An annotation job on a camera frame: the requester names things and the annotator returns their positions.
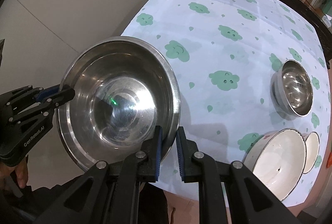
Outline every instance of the metal bowl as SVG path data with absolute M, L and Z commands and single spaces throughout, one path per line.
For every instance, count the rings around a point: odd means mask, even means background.
M 60 89 L 64 85 L 76 95 L 58 108 L 58 130 L 81 169 L 123 160 L 156 125 L 163 128 L 162 158 L 167 155 L 179 125 L 180 93 L 169 63 L 150 44 L 132 37 L 97 44 L 69 67 Z
M 304 68 L 294 60 L 287 60 L 273 77 L 273 94 L 280 107 L 290 115 L 302 117 L 312 108 L 313 91 Z

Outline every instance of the table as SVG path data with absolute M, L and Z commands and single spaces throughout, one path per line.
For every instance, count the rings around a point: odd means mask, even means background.
M 311 24 L 278 0 L 149 0 L 122 35 L 150 43 L 169 61 L 181 92 L 180 125 L 200 151 L 218 161 L 243 161 L 251 143 L 270 131 L 316 131 L 321 146 L 315 168 L 283 201 L 304 202 L 330 123 L 328 75 Z M 303 118 L 273 105 L 271 77 L 286 59 L 299 61 L 315 85 L 313 109 Z M 197 184 L 181 182 L 175 144 L 156 185 L 198 199 Z

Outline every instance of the white bowl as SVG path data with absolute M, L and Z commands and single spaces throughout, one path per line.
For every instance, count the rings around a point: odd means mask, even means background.
M 262 137 L 244 164 L 280 200 L 296 187 L 304 169 L 306 147 L 296 129 L 283 129 Z
M 317 132 L 313 131 L 303 135 L 305 146 L 307 147 L 307 155 L 303 173 L 307 174 L 315 165 L 319 152 L 319 137 Z

